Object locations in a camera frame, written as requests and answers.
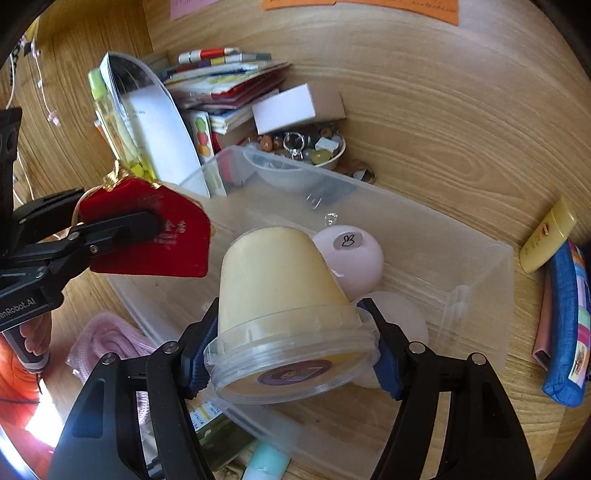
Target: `pen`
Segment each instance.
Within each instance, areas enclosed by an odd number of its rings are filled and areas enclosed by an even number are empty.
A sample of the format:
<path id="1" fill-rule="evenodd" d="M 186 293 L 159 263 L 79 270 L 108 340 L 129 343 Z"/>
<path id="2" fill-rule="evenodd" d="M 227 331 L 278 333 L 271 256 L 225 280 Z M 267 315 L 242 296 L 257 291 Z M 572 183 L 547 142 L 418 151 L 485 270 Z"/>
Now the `pen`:
<path id="1" fill-rule="evenodd" d="M 216 57 L 223 57 L 229 53 L 235 53 L 240 51 L 238 48 L 207 48 L 205 50 L 193 50 L 186 53 L 181 53 L 178 56 L 178 62 L 184 63 L 196 63 L 201 60 L 214 59 Z"/>

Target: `yellow bottle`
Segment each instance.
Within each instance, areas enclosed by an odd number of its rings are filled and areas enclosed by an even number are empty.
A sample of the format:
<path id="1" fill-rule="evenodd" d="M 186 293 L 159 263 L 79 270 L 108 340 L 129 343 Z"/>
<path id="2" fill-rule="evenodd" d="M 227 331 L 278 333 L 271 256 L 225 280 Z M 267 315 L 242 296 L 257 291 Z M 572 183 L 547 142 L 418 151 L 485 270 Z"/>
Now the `yellow bottle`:
<path id="1" fill-rule="evenodd" d="M 154 182 L 156 175 L 152 165 L 141 155 L 123 119 L 117 114 L 113 98 L 99 69 L 94 69 L 88 74 L 88 82 L 92 98 L 95 100 L 96 114 L 103 125 L 111 150 L 136 176 Z"/>
<path id="2" fill-rule="evenodd" d="M 523 270 L 531 273 L 544 265 L 566 242 L 576 224 L 577 215 L 573 206 L 561 197 L 519 251 Z"/>

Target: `hand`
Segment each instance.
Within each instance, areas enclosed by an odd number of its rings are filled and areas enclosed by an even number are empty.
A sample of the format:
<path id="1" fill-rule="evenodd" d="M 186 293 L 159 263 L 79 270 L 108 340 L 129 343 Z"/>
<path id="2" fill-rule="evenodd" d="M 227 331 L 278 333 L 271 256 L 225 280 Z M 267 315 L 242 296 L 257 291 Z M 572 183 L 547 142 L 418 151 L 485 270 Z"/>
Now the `hand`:
<path id="1" fill-rule="evenodd" d="M 21 325 L 25 348 L 39 356 L 47 352 L 51 341 L 51 312 L 44 313 Z"/>

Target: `screw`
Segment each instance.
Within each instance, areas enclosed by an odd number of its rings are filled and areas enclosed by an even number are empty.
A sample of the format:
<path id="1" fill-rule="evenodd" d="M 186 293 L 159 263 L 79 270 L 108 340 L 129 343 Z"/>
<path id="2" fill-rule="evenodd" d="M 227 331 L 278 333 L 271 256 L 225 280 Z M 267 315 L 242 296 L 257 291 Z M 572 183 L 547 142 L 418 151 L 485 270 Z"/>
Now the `screw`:
<path id="1" fill-rule="evenodd" d="M 117 360 L 117 355 L 113 352 L 107 353 L 101 360 L 103 365 L 110 365 Z"/>
<path id="2" fill-rule="evenodd" d="M 166 342 L 162 347 L 164 353 L 174 353 L 178 350 L 178 343 L 177 342 Z"/>
<path id="3" fill-rule="evenodd" d="M 413 342 L 408 346 L 408 348 L 412 353 L 424 353 L 426 349 L 421 342 Z"/>
<path id="4" fill-rule="evenodd" d="M 476 365 L 484 365 L 486 363 L 486 357 L 481 353 L 473 353 L 472 354 L 472 361 Z"/>

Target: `blue gripper pad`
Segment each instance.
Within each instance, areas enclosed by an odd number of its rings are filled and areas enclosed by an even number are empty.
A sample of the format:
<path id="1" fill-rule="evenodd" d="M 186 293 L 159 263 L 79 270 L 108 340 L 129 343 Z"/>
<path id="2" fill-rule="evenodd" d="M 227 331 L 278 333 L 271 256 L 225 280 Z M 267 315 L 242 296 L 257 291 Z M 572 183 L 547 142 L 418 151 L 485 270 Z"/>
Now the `blue gripper pad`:
<path id="1" fill-rule="evenodd" d="M 191 367 L 189 374 L 189 383 L 187 390 L 191 392 L 193 397 L 207 387 L 209 383 L 209 372 L 205 368 L 203 351 L 205 347 L 217 336 L 217 318 L 211 322 L 205 331 L 201 342 L 199 343 L 195 355 L 191 358 Z"/>
<path id="2" fill-rule="evenodd" d="M 388 348 L 384 339 L 379 339 L 380 357 L 378 363 L 374 365 L 374 372 L 378 377 L 379 386 L 390 394 L 394 400 L 400 400 L 402 396 L 402 384 L 398 376 L 398 362 Z"/>

